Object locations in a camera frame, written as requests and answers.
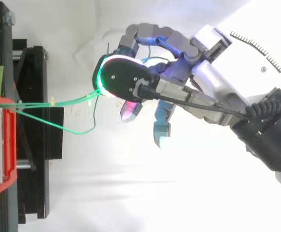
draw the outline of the thin wire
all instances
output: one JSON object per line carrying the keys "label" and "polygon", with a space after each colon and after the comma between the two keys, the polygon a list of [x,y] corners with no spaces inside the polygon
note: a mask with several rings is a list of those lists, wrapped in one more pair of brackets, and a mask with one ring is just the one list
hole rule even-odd
{"label": "thin wire", "polygon": [[225,108],[218,108],[218,107],[214,107],[214,106],[205,106],[205,105],[195,104],[195,103],[192,103],[192,102],[181,101],[179,99],[162,96],[159,93],[153,93],[153,95],[157,99],[164,100],[164,101],[167,101],[167,102],[169,101],[169,102],[179,104],[179,105],[185,105],[185,106],[190,106],[190,107],[193,107],[193,108],[196,108],[196,109],[215,111],[215,112],[221,112],[221,113],[225,113],[225,114],[235,115],[235,116],[237,116],[239,118],[243,118],[243,119],[247,118],[247,116],[244,115],[244,114],[238,113],[238,112],[233,111],[233,110],[228,110],[228,109],[225,109]]}
{"label": "thin wire", "polygon": [[[77,99],[74,99],[74,100],[71,100],[71,101],[61,101],[61,102],[55,102],[55,104],[53,106],[65,106],[65,105],[73,105],[73,104],[76,104],[76,103],[79,103],[79,102],[83,102],[83,101],[86,101],[88,99],[91,99],[92,97],[96,96],[97,94],[99,94],[98,92],[100,92],[99,89],[85,95],[85,96],[82,96],[80,98],[77,98]],[[6,106],[15,106],[15,107],[18,107],[20,108],[24,108],[26,109],[27,108],[27,105],[29,106],[35,106],[35,107],[30,107],[30,109],[32,108],[44,108],[44,107],[51,107],[52,104],[51,102],[32,102],[32,103],[0,103],[0,107],[6,107]]]}
{"label": "thin wire", "polygon": [[163,60],[166,60],[166,61],[170,62],[169,59],[166,59],[166,58],[164,58],[164,57],[149,57],[149,58],[142,59],[142,62],[143,62],[143,63],[146,63],[147,61],[149,61],[149,60],[151,60],[151,59],[163,59]]}
{"label": "thin wire", "polygon": [[18,113],[18,114],[20,114],[20,115],[30,117],[30,118],[32,118],[32,119],[35,119],[35,120],[39,121],[39,122],[48,124],[48,125],[53,126],[53,127],[57,127],[57,128],[59,128],[59,129],[62,129],[62,130],[65,130],[65,131],[68,131],[68,132],[71,132],[71,133],[74,133],[74,134],[87,134],[87,133],[91,132],[92,130],[94,130],[95,127],[96,127],[96,117],[95,117],[95,113],[96,113],[97,103],[98,103],[98,96],[97,96],[96,103],[95,103],[95,105],[94,105],[94,110],[93,110],[93,122],[94,122],[94,125],[93,125],[93,127],[92,127],[91,129],[86,130],[86,131],[84,131],[84,132],[77,132],[77,131],[74,131],[74,130],[71,130],[71,129],[62,127],[62,126],[57,125],[57,124],[55,124],[55,123],[46,121],[46,120],[41,119],[41,118],[39,118],[39,117],[36,117],[36,116],[30,115],[30,114],[24,113],[24,112],[21,112],[21,111],[12,109],[12,108],[7,108],[7,109],[10,110],[10,111],[14,111],[14,112],[16,112],[16,113]]}
{"label": "thin wire", "polygon": [[151,47],[150,46],[148,46],[148,52],[149,52],[149,54],[148,54],[148,58],[147,59],[149,59],[150,56],[151,56]]}

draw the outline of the screw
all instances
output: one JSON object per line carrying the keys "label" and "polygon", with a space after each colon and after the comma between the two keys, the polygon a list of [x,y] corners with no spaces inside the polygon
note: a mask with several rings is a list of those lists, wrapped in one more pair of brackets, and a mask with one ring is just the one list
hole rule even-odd
{"label": "screw", "polygon": [[8,11],[5,13],[3,17],[4,23],[6,23],[8,26],[14,26],[15,25],[15,15],[13,12]]}
{"label": "screw", "polygon": [[46,60],[46,61],[49,60],[49,53],[46,51],[44,51],[44,53],[43,53],[43,60]]}
{"label": "screw", "polygon": [[255,139],[256,139],[257,142],[262,141],[262,133],[260,131],[255,133]]}

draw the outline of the cable tie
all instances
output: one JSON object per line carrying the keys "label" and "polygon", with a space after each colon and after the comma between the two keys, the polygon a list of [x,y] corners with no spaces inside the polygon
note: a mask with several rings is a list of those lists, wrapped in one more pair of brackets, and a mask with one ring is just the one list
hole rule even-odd
{"label": "cable tie", "polygon": [[54,106],[55,104],[56,104],[56,102],[54,101],[54,96],[52,96],[50,105],[51,105],[51,106]]}

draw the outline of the green wire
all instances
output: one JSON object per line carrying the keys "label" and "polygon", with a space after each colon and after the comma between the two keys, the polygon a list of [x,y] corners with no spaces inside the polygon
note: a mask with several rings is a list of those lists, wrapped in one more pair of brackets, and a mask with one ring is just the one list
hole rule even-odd
{"label": "green wire", "polygon": [[146,62],[149,61],[150,59],[163,59],[163,60],[166,60],[166,61],[170,62],[169,59],[166,59],[166,58],[163,58],[163,57],[149,57],[149,58],[146,58],[146,59],[142,59],[142,62],[143,62],[143,63],[146,63]]}
{"label": "green wire", "polygon": [[16,112],[16,113],[18,113],[18,114],[20,114],[20,115],[24,115],[24,116],[30,117],[30,118],[32,118],[32,119],[35,119],[35,120],[39,121],[39,122],[42,122],[42,123],[51,125],[51,126],[53,126],[53,127],[57,127],[57,128],[59,128],[59,129],[62,129],[62,130],[65,130],[65,131],[68,131],[68,132],[71,132],[71,133],[74,133],[74,134],[87,134],[87,133],[91,132],[92,130],[94,130],[95,127],[96,127],[96,116],[95,116],[95,113],[96,113],[97,103],[98,103],[98,95],[97,95],[96,103],[95,103],[95,105],[94,105],[94,110],[93,110],[93,122],[94,122],[94,125],[93,125],[93,127],[92,127],[91,129],[86,130],[86,131],[84,131],[84,132],[77,132],[77,131],[74,131],[74,130],[71,130],[71,129],[62,127],[62,126],[57,125],[57,124],[55,124],[55,123],[46,121],[46,120],[41,119],[41,118],[39,118],[39,117],[30,115],[30,114],[27,114],[27,113],[24,113],[24,112],[15,110],[15,109],[11,109],[11,108],[7,108],[7,109],[10,110],[10,111],[14,111],[14,112]]}
{"label": "green wire", "polygon": [[[169,61],[168,59],[166,58],[162,58],[162,57],[150,57],[151,55],[151,49],[150,47],[148,47],[149,49],[149,55],[148,55],[148,58],[145,58],[143,59],[143,63],[146,63],[148,60],[150,59],[154,59],[154,58],[159,58],[159,59],[164,59],[164,60],[167,60]],[[109,53],[109,43],[107,44],[107,54]],[[96,108],[97,108],[97,103],[98,103],[98,97],[99,97],[99,94],[101,94],[101,91],[100,89],[97,89],[95,91],[93,91],[92,93],[88,94],[88,95],[85,95],[83,97],[80,97],[80,98],[77,98],[77,99],[74,99],[74,100],[71,100],[71,101],[61,101],[61,102],[57,102],[57,103],[54,103],[52,105],[52,102],[31,102],[31,103],[0,103],[0,107],[2,108],[5,108],[5,109],[8,109],[10,111],[14,111],[20,115],[23,115],[23,116],[27,116],[29,118],[32,118],[32,119],[35,119],[39,122],[42,122],[42,123],[45,123],[45,124],[48,124],[50,126],[53,126],[53,127],[56,127],[56,128],[59,128],[59,129],[62,129],[62,130],[65,130],[65,131],[68,131],[68,132],[71,132],[71,133],[74,133],[74,134],[86,134],[86,133],[89,133],[91,132],[92,130],[95,129],[96,127]],[[52,123],[52,122],[49,122],[47,120],[44,120],[44,119],[41,119],[39,117],[36,117],[36,116],[33,116],[33,115],[30,115],[30,114],[27,114],[27,113],[24,113],[22,111],[19,111],[19,110],[16,110],[16,109],[13,109],[12,107],[16,107],[16,108],[22,108],[22,109],[34,109],[34,108],[47,108],[47,107],[52,107],[52,106],[66,106],[66,105],[73,105],[73,104],[77,104],[77,103],[80,103],[80,102],[84,102],[86,100],[89,100],[93,97],[97,97],[96,99],[96,103],[94,105],[94,110],[93,110],[93,121],[94,121],[94,126],[87,130],[87,131],[84,131],[84,132],[77,132],[77,131],[74,131],[74,130],[71,130],[71,129],[68,129],[68,128],[65,128],[65,127],[62,127],[60,125],[57,125],[55,123]]]}
{"label": "green wire", "polygon": [[18,108],[23,109],[32,109],[32,108],[46,108],[46,107],[52,107],[52,106],[65,106],[65,105],[73,105],[76,103],[80,103],[83,101],[86,101],[88,99],[91,99],[92,97],[96,96],[97,94],[100,94],[100,90],[97,89],[93,91],[92,93],[89,93],[83,97],[71,100],[71,101],[61,101],[61,102],[55,102],[54,105],[51,104],[51,102],[32,102],[32,103],[0,103],[0,107],[6,107],[6,106],[14,106]]}

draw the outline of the black cable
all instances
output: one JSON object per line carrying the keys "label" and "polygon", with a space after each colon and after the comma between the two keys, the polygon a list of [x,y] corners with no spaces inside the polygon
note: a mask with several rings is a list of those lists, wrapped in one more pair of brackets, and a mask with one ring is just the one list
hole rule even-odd
{"label": "black cable", "polygon": [[188,102],[188,101],[182,101],[182,100],[175,99],[175,98],[165,97],[165,96],[162,96],[161,94],[157,93],[153,88],[150,88],[148,86],[140,86],[139,94],[146,99],[164,100],[164,101],[167,101],[167,102],[169,101],[169,102],[172,102],[172,103],[175,103],[178,105],[190,106],[190,107],[193,107],[196,109],[215,111],[215,112],[221,112],[221,113],[225,113],[225,114],[229,114],[229,115],[235,115],[242,119],[247,118],[244,114],[241,114],[234,110],[228,110],[225,108],[215,107],[215,106],[200,105],[200,104],[195,104],[195,103]]}
{"label": "black cable", "polygon": [[190,107],[193,107],[193,108],[196,108],[196,109],[215,111],[215,112],[221,112],[221,113],[225,113],[225,114],[229,114],[229,115],[235,115],[235,116],[237,116],[239,118],[242,118],[242,119],[247,118],[244,114],[241,114],[241,113],[239,113],[237,111],[234,111],[234,110],[228,110],[228,109],[221,108],[221,107],[218,108],[218,107],[215,107],[215,106],[206,106],[206,105],[195,104],[195,103],[188,102],[188,101],[182,101],[182,100],[178,100],[178,99],[175,99],[175,98],[165,97],[165,96],[162,96],[159,93],[154,94],[154,96],[157,97],[160,100],[164,100],[164,101],[167,101],[167,102],[169,101],[169,102],[179,104],[179,105],[185,105],[185,106],[190,106]]}
{"label": "black cable", "polygon": [[266,100],[260,103],[254,103],[246,107],[249,117],[267,118],[275,115],[281,115],[281,100]]}

